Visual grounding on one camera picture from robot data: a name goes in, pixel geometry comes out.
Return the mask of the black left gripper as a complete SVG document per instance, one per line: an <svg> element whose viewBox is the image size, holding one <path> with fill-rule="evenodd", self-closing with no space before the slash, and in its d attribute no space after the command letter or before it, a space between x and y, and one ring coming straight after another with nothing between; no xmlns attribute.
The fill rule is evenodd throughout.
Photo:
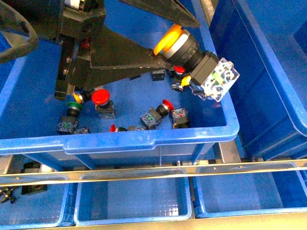
<svg viewBox="0 0 307 230"><path fill-rule="evenodd" d="M81 43L104 24L105 4L103 0L39 0L37 12L39 38L61 45L54 97L64 101L74 88L69 80ZM105 25L91 38L90 58L90 86L168 68L161 54Z"/></svg>

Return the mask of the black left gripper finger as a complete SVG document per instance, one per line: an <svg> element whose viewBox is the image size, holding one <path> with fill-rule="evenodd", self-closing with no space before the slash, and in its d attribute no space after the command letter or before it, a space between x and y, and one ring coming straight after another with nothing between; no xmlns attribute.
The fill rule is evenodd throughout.
<svg viewBox="0 0 307 230"><path fill-rule="evenodd" d="M182 27L198 28L198 19L179 0L121 0L135 8L158 15Z"/></svg>

